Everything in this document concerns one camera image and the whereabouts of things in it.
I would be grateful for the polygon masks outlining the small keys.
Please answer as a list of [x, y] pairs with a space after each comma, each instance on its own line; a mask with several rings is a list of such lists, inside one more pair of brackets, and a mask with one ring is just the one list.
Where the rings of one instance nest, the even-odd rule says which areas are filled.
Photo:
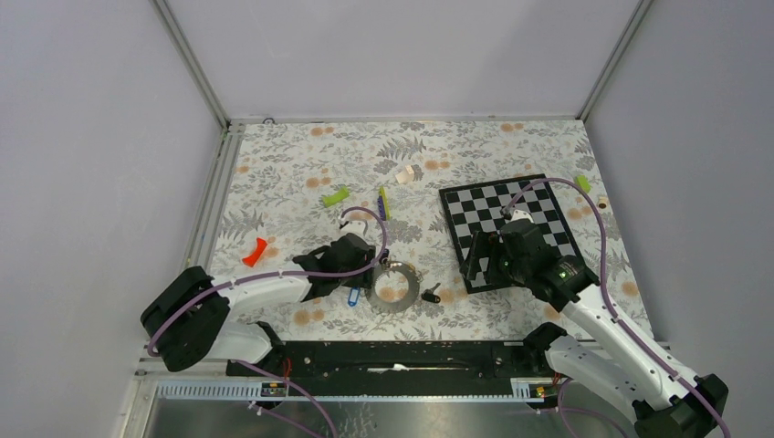
[[382, 251], [379, 265], [383, 270], [402, 270], [416, 273], [416, 269], [411, 263], [395, 259], [390, 249]]

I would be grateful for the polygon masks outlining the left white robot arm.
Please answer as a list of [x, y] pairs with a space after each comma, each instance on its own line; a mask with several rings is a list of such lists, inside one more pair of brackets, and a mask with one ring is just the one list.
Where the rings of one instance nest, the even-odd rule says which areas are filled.
[[365, 287], [373, 279], [377, 249], [347, 233], [293, 257], [282, 275], [253, 280], [216, 279], [200, 266], [185, 269], [141, 313], [141, 325], [167, 370], [186, 370], [204, 359], [243, 360], [257, 372], [280, 369], [283, 351], [267, 325], [238, 316], [280, 304], [329, 295], [338, 287]]

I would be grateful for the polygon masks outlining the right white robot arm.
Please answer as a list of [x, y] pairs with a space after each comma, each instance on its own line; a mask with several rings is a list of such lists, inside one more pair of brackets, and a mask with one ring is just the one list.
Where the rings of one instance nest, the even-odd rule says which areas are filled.
[[640, 437], [705, 437], [716, 427], [729, 433], [722, 420], [727, 385], [715, 374], [696, 374], [649, 338], [584, 260], [547, 243], [529, 216], [512, 217], [495, 232], [474, 232], [461, 272], [496, 288], [527, 288], [607, 354], [543, 323], [524, 339], [523, 361], [532, 374], [554, 370], [582, 384], [625, 415]]

